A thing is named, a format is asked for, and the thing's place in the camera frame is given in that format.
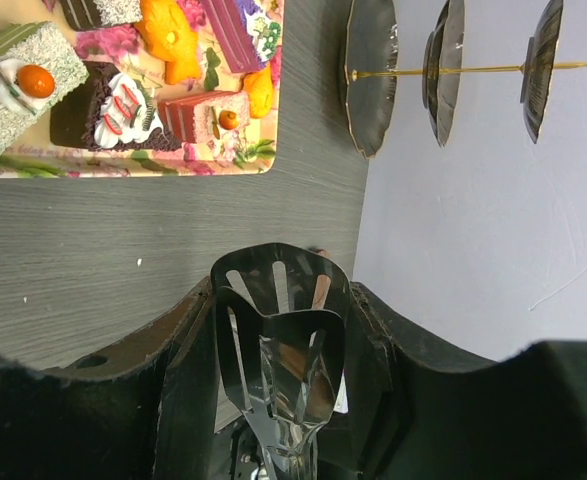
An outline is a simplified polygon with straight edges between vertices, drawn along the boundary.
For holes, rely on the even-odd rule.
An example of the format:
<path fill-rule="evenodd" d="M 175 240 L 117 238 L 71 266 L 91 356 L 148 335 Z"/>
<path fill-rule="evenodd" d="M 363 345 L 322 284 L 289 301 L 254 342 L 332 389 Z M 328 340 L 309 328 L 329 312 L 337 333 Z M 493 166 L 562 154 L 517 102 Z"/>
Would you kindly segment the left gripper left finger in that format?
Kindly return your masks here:
<path fill-rule="evenodd" d="M 219 375 L 212 295 L 64 368 L 0 356 L 0 479 L 203 479 Z"/>

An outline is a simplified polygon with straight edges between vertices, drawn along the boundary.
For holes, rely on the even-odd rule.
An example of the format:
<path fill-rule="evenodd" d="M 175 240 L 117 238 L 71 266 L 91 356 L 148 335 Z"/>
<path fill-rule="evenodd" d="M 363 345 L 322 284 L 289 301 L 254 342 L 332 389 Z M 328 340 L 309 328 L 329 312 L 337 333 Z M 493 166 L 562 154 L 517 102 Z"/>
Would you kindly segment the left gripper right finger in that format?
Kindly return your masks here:
<path fill-rule="evenodd" d="M 351 452 L 366 479 L 587 479 L 587 341 L 492 361 L 351 287 Z"/>

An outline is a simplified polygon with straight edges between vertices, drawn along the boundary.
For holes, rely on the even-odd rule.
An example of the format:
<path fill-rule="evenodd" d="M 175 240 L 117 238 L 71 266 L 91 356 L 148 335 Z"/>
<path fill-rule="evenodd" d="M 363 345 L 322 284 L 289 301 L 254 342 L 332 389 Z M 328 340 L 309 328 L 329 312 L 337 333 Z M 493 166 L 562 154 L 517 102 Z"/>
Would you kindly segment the metal serving tongs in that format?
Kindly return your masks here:
<path fill-rule="evenodd" d="M 316 478 L 316 437 L 344 369 L 346 274 L 312 250 L 267 243 L 220 257 L 210 280 L 225 394 L 255 434 L 269 478 Z"/>

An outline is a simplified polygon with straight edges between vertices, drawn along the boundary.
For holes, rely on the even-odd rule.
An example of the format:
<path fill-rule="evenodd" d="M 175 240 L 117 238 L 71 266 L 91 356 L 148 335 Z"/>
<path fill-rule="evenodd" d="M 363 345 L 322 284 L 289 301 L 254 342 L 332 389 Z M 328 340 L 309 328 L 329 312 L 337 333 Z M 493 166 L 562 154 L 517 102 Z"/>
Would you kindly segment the floral serving tray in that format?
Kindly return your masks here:
<path fill-rule="evenodd" d="M 176 85 L 165 82 L 165 62 L 151 56 L 134 24 L 74 31 L 59 1 L 0 1 L 0 31 L 12 24 L 54 23 L 86 61 L 108 62 L 142 83 L 161 100 L 210 91 L 244 91 L 249 97 L 249 124 L 204 144 L 182 142 L 172 152 L 154 150 L 101 151 L 60 147 L 50 140 L 50 110 L 0 155 L 0 177 L 110 177 L 150 175 L 234 175 L 268 171 L 277 149 L 282 35 L 275 55 L 258 72 L 232 73 L 207 20 L 201 1 L 176 1 L 190 28 L 198 34 L 201 77 Z M 261 1 L 282 22 L 280 1 Z"/>

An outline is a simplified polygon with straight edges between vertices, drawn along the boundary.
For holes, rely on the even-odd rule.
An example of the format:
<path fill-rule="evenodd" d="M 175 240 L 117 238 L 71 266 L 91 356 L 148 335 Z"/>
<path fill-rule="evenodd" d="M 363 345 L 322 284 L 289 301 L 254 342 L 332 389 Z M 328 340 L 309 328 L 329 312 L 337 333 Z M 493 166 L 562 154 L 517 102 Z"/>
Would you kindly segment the purple cake slice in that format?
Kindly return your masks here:
<path fill-rule="evenodd" d="M 283 27 L 261 1 L 204 0 L 201 5 L 232 73 L 254 73 L 267 66 Z"/>

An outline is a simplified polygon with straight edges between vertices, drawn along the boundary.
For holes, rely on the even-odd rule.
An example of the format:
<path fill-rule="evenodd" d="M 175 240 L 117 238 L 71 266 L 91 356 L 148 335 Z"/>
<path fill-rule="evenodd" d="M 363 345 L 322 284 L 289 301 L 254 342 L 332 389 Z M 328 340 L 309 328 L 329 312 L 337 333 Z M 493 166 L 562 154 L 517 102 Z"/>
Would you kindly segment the pink layered cake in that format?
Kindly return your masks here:
<path fill-rule="evenodd" d="M 250 122 L 249 97 L 244 91 L 210 91 L 161 100 L 157 108 L 164 126 L 177 139 L 192 144 L 219 140 Z"/>

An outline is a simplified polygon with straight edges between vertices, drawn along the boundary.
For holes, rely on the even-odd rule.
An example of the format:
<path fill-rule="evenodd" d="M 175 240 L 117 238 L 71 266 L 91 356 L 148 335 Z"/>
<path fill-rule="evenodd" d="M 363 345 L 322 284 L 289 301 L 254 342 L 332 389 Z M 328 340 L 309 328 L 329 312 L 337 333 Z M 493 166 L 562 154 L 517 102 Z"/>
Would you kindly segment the chocolate cake slice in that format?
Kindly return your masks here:
<path fill-rule="evenodd" d="M 112 63 L 86 61 L 84 66 L 87 80 L 50 111 L 52 144 L 93 152 L 172 152 L 182 146 L 140 81 Z"/>

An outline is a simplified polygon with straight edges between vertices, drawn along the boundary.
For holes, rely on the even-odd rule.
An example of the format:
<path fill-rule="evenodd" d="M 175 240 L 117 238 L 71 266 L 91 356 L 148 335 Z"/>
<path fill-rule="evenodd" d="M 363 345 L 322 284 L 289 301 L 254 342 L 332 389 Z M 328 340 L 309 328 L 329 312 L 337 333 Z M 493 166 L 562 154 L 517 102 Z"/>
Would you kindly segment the green white cake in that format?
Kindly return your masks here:
<path fill-rule="evenodd" d="M 0 155 L 87 78 L 83 61 L 54 23 L 0 31 Z"/>

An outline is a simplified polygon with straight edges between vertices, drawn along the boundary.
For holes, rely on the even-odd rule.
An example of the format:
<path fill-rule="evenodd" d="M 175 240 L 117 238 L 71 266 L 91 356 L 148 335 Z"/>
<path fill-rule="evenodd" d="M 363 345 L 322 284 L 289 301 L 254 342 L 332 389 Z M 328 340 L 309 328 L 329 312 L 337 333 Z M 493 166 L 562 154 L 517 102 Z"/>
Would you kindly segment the orange fish cookie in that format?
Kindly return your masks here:
<path fill-rule="evenodd" d="M 165 82 L 176 85 L 201 77 L 198 34 L 173 0 L 141 0 L 142 19 L 134 24 L 148 53 L 165 62 Z"/>

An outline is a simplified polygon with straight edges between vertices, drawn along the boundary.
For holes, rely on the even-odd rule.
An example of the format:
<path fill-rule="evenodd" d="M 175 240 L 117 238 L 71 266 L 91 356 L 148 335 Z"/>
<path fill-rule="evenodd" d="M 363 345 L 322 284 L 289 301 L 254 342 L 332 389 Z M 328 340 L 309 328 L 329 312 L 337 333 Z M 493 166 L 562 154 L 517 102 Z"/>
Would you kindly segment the three-tier black cake stand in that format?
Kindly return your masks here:
<path fill-rule="evenodd" d="M 520 65 L 487 66 L 487 73 L 519 72 L 523 76 L 520 102 L 524 124 L 537 142 L 546 113 L 552 75 L 579 68 L 577 62 L 556 62 L 564 4 L 545 6 Z M 341 101 L 356 150 L 374 157 L 382 147 L 393 116 L 395 95 L 404 71 L 398 69 L 398 34 L 390 1 L 354 1 L 343 41 L 339 73 Z M 466 11 L 462 1 L 445 2 L 426 41 L 424 60 L 411 75 L 422 80 L 421 98 L 436 142 L 445 146 L 453 127 L 464 66 Z"/>

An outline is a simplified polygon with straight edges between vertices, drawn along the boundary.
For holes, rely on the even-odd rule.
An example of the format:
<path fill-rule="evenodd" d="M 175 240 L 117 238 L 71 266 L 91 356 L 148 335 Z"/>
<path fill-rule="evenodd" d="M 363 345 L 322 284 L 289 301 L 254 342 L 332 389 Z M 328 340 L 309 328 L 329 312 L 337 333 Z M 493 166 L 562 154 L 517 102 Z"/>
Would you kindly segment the brown white layered cake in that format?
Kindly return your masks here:
<path fill-rule="evenodd" d="M 61 0 L 59 4 L 76 32 L 133 24 L 142 19 L 139 0 Z"/>

